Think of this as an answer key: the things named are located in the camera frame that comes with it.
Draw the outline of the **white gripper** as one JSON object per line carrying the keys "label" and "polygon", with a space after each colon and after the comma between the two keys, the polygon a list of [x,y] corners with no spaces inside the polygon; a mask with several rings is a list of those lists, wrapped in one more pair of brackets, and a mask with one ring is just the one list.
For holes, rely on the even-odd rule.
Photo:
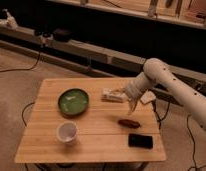
{"label": "white gripper", "polygon": [[111,92],[114,94],[115,93],[120,93],[120,94],[125,93],[129,99],[134,100],[134,101],[131,101],[130,103],[131,104],[130,110],[132,112],[136,109],[138,100],[142,96],[142,92],[133,82],[129,82],[128,84],[125,85],[124,88],[115,89],[115,90],[112,90]]}

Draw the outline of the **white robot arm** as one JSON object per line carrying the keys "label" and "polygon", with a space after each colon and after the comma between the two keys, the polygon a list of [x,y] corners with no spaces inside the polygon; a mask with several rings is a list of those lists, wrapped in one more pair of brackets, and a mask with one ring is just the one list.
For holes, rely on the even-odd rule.
{"label": "white robot arm", "polygon": [[143,94],[156,85],[165,87],[206,132],[206,97],[178,79],[169,66],[158,58],[148,59],[143,71],[117,91],[126,95],[129,111],[133,112]]}

